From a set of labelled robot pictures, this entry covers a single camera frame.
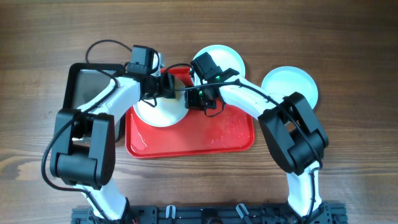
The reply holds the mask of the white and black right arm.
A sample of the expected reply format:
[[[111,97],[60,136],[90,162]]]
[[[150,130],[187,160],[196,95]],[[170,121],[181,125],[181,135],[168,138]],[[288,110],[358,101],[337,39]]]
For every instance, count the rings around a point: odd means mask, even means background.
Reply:
[[[240,75],[186,87],[187,105],[206,110],[223,105],[239,108],[256,119],[275,163],[287,174],[287,203],[301,222],[312,221],[322,200],[318,173],[329,141],[307,99],[295,91],[276,100]]]

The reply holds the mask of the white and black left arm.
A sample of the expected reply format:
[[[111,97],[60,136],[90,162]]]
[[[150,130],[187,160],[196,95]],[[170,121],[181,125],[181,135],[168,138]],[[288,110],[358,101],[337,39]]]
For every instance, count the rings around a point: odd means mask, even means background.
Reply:
[[[139,101],[175,93],[177,79],[167,72],[153,76],[122,71],[110,79],[88,103],[58,112],[41,173],[53,189],[83,194],[95,213],[94,222],[137,223],[129,200],[112,178],[115,123]]]

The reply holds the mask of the white plate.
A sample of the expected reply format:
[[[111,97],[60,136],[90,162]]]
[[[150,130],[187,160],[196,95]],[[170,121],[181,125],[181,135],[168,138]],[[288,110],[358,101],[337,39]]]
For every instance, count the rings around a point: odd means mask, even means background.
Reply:
[[[143,122],[154,127],[164,128],[177,124],[188,113],[188,109],[185,107],[184,91],[178,90],[185,87],[180,79],[175,78],[176,98],[140,100],[133,106],[134,111]]]

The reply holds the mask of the pale green plate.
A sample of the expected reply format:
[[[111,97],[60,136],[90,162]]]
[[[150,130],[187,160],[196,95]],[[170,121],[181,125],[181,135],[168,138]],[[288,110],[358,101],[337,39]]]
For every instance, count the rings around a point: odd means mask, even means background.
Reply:
[[[261,88],[276,101],[294,92],[302,94],[314,109],[318,102],[318,87],[314,79],[301,68],[282,66],[271,70],[263,79]]]

